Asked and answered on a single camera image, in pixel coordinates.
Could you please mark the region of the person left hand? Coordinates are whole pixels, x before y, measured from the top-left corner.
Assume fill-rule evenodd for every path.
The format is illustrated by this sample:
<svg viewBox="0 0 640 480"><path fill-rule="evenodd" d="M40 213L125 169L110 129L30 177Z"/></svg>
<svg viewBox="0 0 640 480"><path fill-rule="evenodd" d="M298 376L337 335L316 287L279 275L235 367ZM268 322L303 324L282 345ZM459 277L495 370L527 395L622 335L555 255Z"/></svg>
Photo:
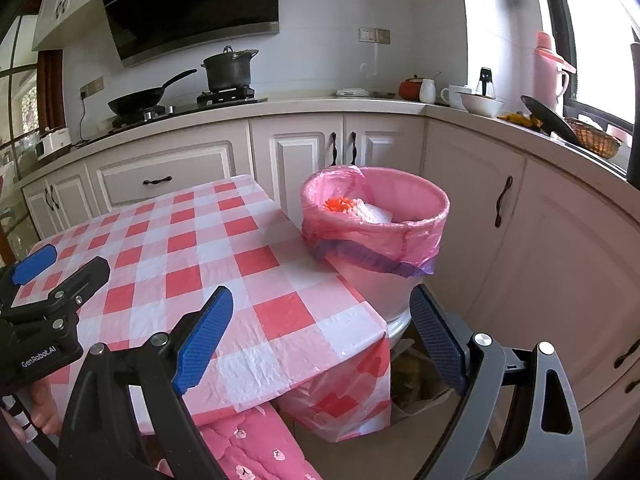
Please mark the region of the person left hand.
<svg viewBox="0 0 640 480"><path fill-rule="evenodd" d="M32 400L32 422L44 434L59 434L62 428L58 407L52 396L47 378L33 382L29 387Z"/></svg>

